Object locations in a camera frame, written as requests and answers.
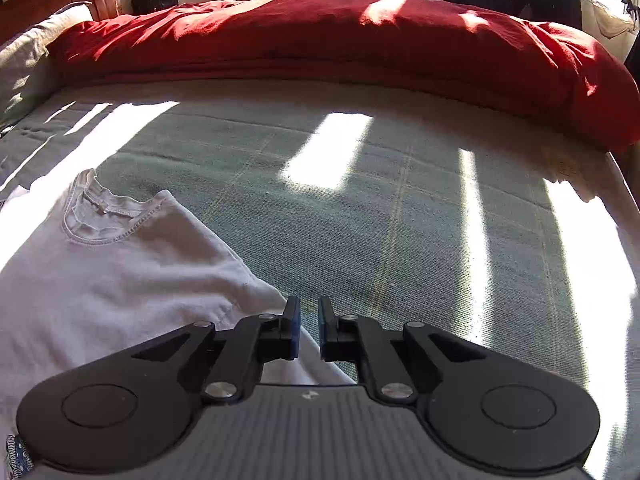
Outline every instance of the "t-shirt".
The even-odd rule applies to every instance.
[[[0,434],[44,379],[197,320],[216,329],[285,300],[167,190],[115,196],[83,171],[0,272]],[[263,382],[341,384],[303,330]]]

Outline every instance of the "red blanket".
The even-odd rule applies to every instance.
[[[640,139],[636,83],[591,36],[448,2],[187,4],[79,23],[49,51],[70,84],[187,78],[364,82],[542,120],[604,150]]]

